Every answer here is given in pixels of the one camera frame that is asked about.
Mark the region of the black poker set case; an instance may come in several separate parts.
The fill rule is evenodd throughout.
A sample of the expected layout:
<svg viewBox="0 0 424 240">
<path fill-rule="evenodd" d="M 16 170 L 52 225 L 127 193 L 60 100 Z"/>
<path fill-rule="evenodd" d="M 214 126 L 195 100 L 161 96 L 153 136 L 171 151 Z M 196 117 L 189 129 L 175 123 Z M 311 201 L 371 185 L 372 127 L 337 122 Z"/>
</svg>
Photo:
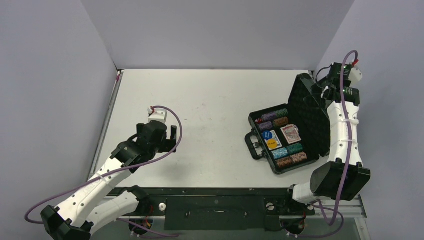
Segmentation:
<svg viewBox="0 0 424 240">
<path fill-rule="evenodd" d="M 251 112 L 244 141 L 254 160 L 265 159 L 276 175 L 312 164 L 330 152 L 330 120 L 308 73 L 296 76 L 288 102 Z"/>
</svg>

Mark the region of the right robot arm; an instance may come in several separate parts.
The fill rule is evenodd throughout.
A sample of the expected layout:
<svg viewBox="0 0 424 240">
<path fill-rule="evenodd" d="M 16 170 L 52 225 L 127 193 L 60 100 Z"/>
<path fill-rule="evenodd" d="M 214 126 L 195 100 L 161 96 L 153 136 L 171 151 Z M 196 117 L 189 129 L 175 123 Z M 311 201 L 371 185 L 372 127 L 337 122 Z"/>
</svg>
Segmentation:
<svg viewBox="0 0 424 240">
<path fill-rule="evenodd" d="M 294 186 L 293 193 L 282 199 L 289 214 L 318 199 L 351 201 L 371 178 L 359 153 L 360 92 L 352 87 L 362 79 L 362 72 L 356 61 L 345 66 L 332 63 L 327 69 L 321 80 L 299 74 L 290 94 L 289 102 L 317 144 L 318 154 L 328 160 L 309 182 Z"/>
</svg>

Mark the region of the blue small blind button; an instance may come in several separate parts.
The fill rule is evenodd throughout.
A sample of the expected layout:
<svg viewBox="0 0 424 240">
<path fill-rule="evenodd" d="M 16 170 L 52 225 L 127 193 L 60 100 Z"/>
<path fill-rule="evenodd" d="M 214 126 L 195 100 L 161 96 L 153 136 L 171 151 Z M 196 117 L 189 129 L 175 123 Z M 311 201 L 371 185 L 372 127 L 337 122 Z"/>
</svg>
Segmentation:
<svg viewBox="0 0 424 240">
<path fill-rule="evenodd" d="M 262 135 L 262 138 L 264 140 L 269 140 L 269 139 L 272 139 L 273 138 L 273 133 L 271 131 L 269 131 L 269 130 L 266 130 L 266 131 L 262 132 L 261 135 Z"/>
</svg>

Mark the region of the red brown chip stack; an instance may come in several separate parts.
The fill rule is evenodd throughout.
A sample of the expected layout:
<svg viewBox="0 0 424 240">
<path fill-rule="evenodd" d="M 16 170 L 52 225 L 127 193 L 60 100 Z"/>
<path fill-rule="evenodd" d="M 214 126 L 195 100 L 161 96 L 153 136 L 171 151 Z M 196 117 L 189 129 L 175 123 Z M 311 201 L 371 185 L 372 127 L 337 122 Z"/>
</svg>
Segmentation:
<svg viewBox="0 0 424 240">
<path fill-rule="evenodd" d="M 287 168 L 293 165 L 293 159 L 290 156 L 288 156 L 288 157 L 277 159 L 275 163 L 280 169 Z"/>
</svg>

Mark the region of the pink chip stack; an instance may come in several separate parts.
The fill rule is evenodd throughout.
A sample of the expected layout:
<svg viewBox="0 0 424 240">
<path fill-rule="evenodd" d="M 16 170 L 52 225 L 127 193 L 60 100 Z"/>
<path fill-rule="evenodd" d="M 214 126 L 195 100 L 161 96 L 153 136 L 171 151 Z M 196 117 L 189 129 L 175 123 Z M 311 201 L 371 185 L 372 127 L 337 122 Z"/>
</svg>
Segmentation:
<svg viewBox="0 0 424 240">
<path fill-rule="evenodd" d="M 308 159 L 308 156 L 305 152 L 299 152 L 290 156 L 294 164 L 301 163 Z"/>
</svg>

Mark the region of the light blue chip stack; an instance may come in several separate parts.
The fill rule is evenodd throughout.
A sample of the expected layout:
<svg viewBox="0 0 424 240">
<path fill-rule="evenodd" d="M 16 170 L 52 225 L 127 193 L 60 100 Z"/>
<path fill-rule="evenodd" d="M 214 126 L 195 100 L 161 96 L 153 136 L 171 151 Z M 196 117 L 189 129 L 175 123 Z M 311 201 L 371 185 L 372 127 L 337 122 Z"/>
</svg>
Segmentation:
<svg viewBox="0 0 424 240">
<path fill-rule="evenodd" d="M 285 147 L 282 147 L 282 148 L 271 151 L 271 154 L 274 160 L 278 160 L 278 159 L 288 157 L 289 151 Z"/>
</svg>

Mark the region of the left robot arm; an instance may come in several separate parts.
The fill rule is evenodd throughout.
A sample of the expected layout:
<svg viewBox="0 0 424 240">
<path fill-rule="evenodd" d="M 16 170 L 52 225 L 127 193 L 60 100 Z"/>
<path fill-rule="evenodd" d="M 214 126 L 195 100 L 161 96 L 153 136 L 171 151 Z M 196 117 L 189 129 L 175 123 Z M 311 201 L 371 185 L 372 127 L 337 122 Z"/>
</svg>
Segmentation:
<svg viewBox="0 0 424 240">
<path fill-rule="evenodd" d="M 83 187 L 57 206 L 48 205 L 41 211 L 46 232 L 54 240 L 88 240 L 123 215 L 145 214 L 149 210 L 148 194 L 136 185 L 106 203 L 101 200 L 140 164 L 152 163 L 158 153 L 175 152 L 180 140 L 177 129 L 155 120 L 137 124 L 136 134 L 121 142 Z"/>
</svg>

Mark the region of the yellow big blind button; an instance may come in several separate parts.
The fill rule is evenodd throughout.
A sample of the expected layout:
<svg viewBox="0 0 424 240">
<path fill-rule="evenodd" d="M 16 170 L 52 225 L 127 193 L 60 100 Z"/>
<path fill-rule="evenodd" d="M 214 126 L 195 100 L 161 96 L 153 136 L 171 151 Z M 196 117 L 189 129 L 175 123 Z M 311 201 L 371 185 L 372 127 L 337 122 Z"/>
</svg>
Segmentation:
<svg viewBox="0 0 424 240">
<path fill-rule="evenodd" d="M 266 141 L 267 147 L 272 150 L 272 149 L 276 149 L 279 146 L 279 143 L 274 139 L 268 139 Z"/>
</svg>

